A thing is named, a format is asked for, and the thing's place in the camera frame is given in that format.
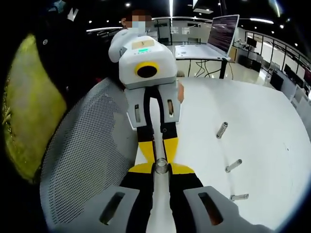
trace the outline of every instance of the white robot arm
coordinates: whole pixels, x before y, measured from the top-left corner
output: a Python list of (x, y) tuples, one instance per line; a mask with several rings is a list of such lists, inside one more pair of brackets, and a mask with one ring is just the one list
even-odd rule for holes
[[(126, 87), (128, 115), (134, 128), (146, 125), (144, 93), (146, 87), (152, 86), (157, 86), (161, 95), (165, 122), (179, 121), (177, 65), (166, 46), (150, 36), (122, 30), (111, 42), (109, 57), (112, 62), (119, 62), (119, 78)], [(169, 113), (168, 101), (173, 105), (173, 116)]]

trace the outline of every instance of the black ceiling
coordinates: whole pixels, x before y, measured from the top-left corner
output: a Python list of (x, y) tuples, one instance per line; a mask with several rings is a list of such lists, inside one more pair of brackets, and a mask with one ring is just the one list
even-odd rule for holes
[[(78, 5), (81, 12), (77, 20), (86, 23), (88, 29), (99, 27), (120, 26), (119, 21), (126, 16), (129, 10), (144, 9), (151, 13), (152, 17), (168, 17), (169, 0), (67, 0)], [(198, 0), (196, 6), (202, 9), (210, 9), (211, 14), (195, 13), (193, 0), (174, 0), (173, 16), (203, 17), (212, 19), (221, 16), (219, 0)], [(307, 7), (302, 7), (298, 1), (293, 0), (226, 0), (227, 14), (239, 14), (240, 25), (247, 30), (257, 31), (280, 39), (292, 46), (298, 44), (298, 49), (308, 54), (311, 42)], [(274, 22), (273, 25), (261, 22), (253, 22), (246, 18), (263, 18)]]

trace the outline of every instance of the metal spring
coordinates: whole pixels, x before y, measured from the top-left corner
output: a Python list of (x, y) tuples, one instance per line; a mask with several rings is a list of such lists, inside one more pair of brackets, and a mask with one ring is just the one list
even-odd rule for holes
[(227, 122), (224, 122), (224, 123), (222, 124), (222, 126), (220, 127), (220, 129), (218, 130), (218, 133), (216, 134), (216, 137), (217, 137), (218, 139), (222, 138), (222, 136), (223, 136), (225, 130), (227, 129), (227, 127), (228, 127), (228, 123), (227, 123)]
[(155, 171), (158, 174), (165, 174), (168, 171), (168, 163), (166, 159), (159, 158), (156, 160)]
[(246, 200), (246, 199), (248, 199), (248, 197), (249, 197), (249, 194), (243, 194), (243, 195), (237, 195), (237, 196), (231, 195), (231, 196), (230, 196), (230, 200), (231, 200), (231, 201), (235, 201), (235, 200)]
[(233, 169), (235, 169), (236, 167), (240, 166), (242, 164), (242, 159), (238, 159), (237, 161), (235, 161), (233, 164), (231, 164), (230, 166), (226, 166), (225, 167), (225, 171), (226, 172), (230, 172)]

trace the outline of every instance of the person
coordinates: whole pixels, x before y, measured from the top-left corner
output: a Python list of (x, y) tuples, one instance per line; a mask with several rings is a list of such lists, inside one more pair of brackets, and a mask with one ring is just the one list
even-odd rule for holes
[[(138, 32), (145, 33), (149, 30), (151, 26), (152, 17), (145, 10), (136, 9), (129, 13), (126, 17), (121, 19), (121, 24), (123, 26), (122, 30), (131, 30), (135, 27)], [(179, 70), (177, 72), (177, 77), (184, 77), (183, 71)], [(178, 82), (178, 100), (182, 103), (184, 101), (184, 86)]]

